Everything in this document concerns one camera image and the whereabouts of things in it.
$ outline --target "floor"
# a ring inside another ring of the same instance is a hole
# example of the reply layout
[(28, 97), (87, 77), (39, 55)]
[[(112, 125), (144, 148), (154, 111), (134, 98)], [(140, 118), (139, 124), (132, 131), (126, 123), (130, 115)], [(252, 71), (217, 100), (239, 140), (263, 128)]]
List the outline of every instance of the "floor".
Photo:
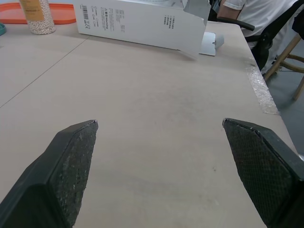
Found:
[[(294, 31), (290, 29), (280, 51), (284, 50), (294, 35)], [(304, 41), (301, 40), (292, 54), (303, 56), (303, 50)], [(287, 60), (287, 62), (304, 67), (304, 64), (292, 59)], [(297, 101), (292, 99), (303, 76), (303, 74), (282, 68), (277, 75), (270, 78), (267, 84), (298, 153), (304, 155), (304, 93)]]

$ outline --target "wooden tabletop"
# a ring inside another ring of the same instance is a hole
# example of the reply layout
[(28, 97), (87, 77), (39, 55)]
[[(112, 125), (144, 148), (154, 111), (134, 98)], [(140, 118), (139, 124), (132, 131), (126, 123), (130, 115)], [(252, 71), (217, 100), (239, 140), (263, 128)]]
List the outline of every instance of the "wooden tabletop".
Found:
[(273, 129), (248, 78), (253, 57), (238, 26), (208, 24), (216, 57), (7, 25), (0, 37), (0, 200), (56, 132), (97, 119), (76, 228), (262, 228), (222, 128), (225, 117)]

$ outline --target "white shirt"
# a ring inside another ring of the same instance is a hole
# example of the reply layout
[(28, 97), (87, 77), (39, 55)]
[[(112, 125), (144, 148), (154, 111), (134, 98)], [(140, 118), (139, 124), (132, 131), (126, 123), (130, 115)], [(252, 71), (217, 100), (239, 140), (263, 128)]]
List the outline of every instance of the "white shirt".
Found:
[[(235, 10), (241, 10), (238, 20), (255, 26), (254, 31), (242, 29), (245, 37), (260, 35), (263, 30), (275, 19), (288, 10), (297, 0), (226, 0), (224, 6)], [(266, 66), (262, 69), (262, 74), (271, 67), (284, 36), (288, 29), (288, 23), (280, 30), (273, 40), (273, 45), (269, 50), (269, 57)]]

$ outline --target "person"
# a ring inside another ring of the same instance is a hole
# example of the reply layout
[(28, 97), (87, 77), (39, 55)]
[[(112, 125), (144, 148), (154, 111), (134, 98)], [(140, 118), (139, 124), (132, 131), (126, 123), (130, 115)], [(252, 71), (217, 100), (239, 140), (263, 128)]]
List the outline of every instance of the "person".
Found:
[[(260, 35), (270, 23), (281, 16), (296, 1), (297, 0), (222, 0), (217, 17), (237, 19), (255, 26), (254, 31), (242, 28), (245, 37)], [(261, 70), (262, 74), (267, 72), (275, 60), (292, 19), (284, 25), (274, 38), (273, 45), (269, 50), (267, 63)], [(250, 49), (252, 49), (256, 45), (256, 42), (250, 42), (248, 45)]]

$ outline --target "orange tray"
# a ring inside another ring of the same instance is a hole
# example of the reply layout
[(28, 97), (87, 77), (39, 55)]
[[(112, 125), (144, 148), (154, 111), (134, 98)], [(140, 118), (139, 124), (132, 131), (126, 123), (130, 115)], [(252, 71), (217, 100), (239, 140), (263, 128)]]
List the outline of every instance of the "orange tray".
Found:
[[(76, 22), (72, 4), (50, 3), (54, 23), (56, 25)], [(0, 4), (0, 22), (3, 24), (27, 24), (19, 2)]]

